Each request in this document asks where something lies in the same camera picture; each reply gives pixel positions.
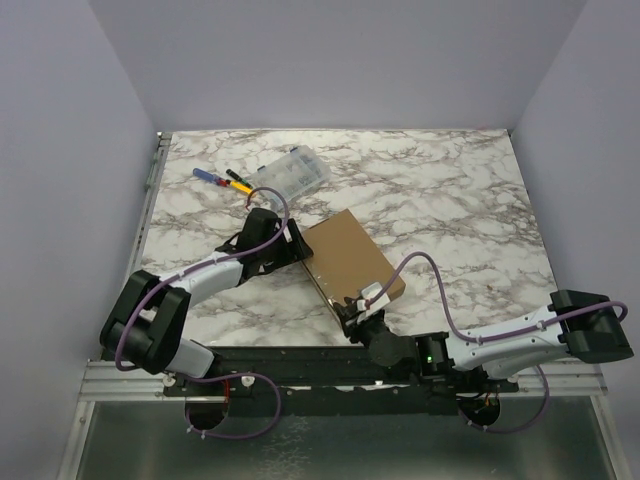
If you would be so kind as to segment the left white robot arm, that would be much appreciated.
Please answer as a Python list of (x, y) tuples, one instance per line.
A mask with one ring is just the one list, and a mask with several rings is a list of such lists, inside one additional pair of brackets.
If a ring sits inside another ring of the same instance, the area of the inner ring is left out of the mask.
[(183, 375), (195, 392), (210, 394), (220, 385), (221, 371), (210, 348), (183, 337), (189, 309), (312, 255), (294, 219), (254, 208), (241, 231), (201, 262), (163, 276), (131, 274), (99, 342), (133, 369)]

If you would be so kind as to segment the brown cardboard express box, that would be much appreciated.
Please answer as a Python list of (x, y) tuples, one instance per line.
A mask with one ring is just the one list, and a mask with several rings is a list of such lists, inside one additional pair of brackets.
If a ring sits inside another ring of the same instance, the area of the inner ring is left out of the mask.
[(308, 275), (336, 320), (361, 290), (385, 285), (394, 267), (350, 210), (343, 210), (302, 233), (313, 255), (304, 261)]

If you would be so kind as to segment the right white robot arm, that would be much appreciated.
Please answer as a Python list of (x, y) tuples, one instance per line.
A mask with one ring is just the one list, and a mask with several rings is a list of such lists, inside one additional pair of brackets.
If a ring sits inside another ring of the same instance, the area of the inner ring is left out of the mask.
[(573, 357), (586, 364), (622, 361), (634, 355), (622, 328), (627, 307), (609, 297), (574, 290), (550, 295), (551, 303), (501, 324), (422, 335), (397, 335), (384, 308), (364, 310), (362, 298), (335, 302), (345, 337), (367, 350), (393, 380), (461, 380), (481, 391), (530, 367)]

